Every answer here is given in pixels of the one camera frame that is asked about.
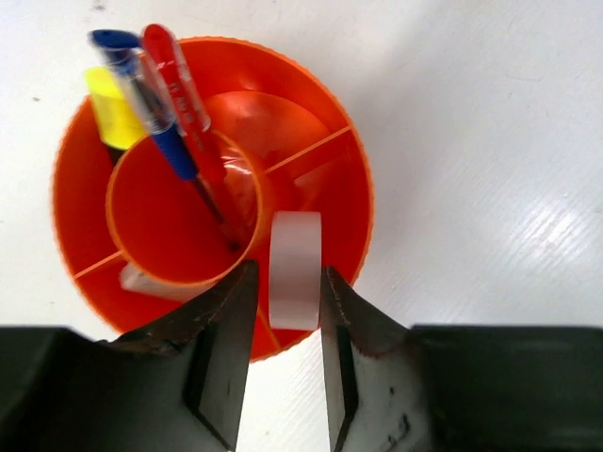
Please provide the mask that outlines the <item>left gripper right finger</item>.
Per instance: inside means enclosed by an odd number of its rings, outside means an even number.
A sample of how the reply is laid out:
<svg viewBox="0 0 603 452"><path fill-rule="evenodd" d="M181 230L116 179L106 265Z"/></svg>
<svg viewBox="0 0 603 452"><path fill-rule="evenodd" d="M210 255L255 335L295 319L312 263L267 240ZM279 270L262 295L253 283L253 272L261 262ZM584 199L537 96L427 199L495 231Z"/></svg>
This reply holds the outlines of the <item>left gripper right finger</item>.
<svg viewBox="0 0 603 452"><path fill-rule="evenodd" d="M415 370L407 330L322 270L321 347L332 451L400 451L411 437Z"/></svg>

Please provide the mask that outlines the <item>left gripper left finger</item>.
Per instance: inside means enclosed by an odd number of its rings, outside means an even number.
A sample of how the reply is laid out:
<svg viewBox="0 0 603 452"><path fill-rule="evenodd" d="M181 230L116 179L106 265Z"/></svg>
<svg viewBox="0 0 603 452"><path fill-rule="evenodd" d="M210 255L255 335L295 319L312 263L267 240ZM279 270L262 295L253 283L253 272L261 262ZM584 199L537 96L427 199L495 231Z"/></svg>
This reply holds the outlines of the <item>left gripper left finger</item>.
<svg viewBox="0 0 603 452"><path fill-rule="evenodd" d="M200 296L111 343L157 356L192 347L183 402L225 451L236 449L258 292L259 265L246 260Z"/></svg>

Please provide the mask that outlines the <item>beige eraser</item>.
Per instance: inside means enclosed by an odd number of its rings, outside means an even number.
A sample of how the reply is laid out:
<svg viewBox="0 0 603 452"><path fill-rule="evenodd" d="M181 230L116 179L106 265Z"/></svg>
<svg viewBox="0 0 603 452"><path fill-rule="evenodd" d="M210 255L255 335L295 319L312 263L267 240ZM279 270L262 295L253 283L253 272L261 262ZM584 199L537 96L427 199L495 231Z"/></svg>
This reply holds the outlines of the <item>beige eraser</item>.
<svg viewBox="0 0 603 452"><path fill-rule="evenodd" d="M161 299L187 302L204 292L201 287L175 286L157 281L128 263L120 272L119 282L125 291Z"/></svg>

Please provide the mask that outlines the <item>clear tape roll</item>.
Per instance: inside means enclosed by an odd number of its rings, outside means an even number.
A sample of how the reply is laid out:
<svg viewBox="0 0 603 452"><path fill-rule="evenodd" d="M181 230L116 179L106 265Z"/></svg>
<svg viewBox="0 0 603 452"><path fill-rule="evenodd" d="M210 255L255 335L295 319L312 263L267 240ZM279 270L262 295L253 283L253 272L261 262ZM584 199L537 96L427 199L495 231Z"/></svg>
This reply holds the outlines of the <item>clear tape roll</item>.
<svg viewBox="0 0 603 452"><path fill-rule="evenodd" d="M322 268L319 212L279 211L269 244L269 324L275 330L318 327Z"/></svg>

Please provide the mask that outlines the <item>red pen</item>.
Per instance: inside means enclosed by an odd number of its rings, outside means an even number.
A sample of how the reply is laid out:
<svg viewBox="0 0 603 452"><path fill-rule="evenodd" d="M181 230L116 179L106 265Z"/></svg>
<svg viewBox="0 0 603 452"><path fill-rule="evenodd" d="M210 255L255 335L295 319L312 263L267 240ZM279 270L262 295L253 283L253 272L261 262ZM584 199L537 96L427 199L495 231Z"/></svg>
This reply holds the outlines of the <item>red pen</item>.
<svg viewBox="0 0 603 452"><path fill-rule="evenodd" d="M146 26L142 31L141 43L155 84L171 107L180 136L197 166L198 178L224 217L225 224L222 226L214 220L227 249L239 250L247 239L246 226L225 182L226 168L217 142L211 135L211 119L182 48L162 24Z"/></svg>

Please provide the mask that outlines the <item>yellow highlighter marker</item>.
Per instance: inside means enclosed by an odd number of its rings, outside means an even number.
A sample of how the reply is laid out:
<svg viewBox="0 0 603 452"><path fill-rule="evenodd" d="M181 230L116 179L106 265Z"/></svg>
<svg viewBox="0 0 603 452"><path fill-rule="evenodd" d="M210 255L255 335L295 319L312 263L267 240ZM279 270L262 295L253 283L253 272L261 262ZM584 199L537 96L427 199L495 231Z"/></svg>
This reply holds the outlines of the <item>yellow highlighter marker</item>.
<svg viewBox="0 0 603 452"><path fill-rule="evenodd" d="M145 136L145 131L111 72L104 67L87 69L84 80L100 139L110 148L128 151Z"/></svg>

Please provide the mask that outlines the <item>blue pen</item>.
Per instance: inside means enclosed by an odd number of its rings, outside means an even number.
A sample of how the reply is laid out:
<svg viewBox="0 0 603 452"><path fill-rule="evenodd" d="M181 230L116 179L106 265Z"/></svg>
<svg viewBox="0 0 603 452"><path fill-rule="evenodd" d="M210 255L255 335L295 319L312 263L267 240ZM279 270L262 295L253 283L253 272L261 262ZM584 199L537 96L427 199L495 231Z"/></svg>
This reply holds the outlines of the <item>blue pen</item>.
<svg viewBox="0 0 603 452"><path fill-rule="evenodd" d="M138 54L139 36L124 30L96 29L90 32L90 41L172 170L193 184L217 223L224 225L223 215L198 178L199 171L178 132L174 114L145 79Z"/></svg>

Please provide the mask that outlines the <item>orange round compartment organizer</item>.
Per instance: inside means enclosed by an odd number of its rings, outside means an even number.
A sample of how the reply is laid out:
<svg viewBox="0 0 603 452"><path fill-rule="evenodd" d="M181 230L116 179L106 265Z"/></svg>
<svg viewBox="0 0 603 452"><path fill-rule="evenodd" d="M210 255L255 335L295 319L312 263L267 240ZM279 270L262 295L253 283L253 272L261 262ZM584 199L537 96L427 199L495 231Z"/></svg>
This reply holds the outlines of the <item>orange round compartment organizer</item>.
<svg viewBox="0 0 603 452"><path fill-rule="evenodd" d="M251 357L318 327L318 274L357 279L373 226L367 156L311 73L255 43L90 35L117 105L92 93L63 138L53 211L66 265L117 331L259 266Z"/></svg>

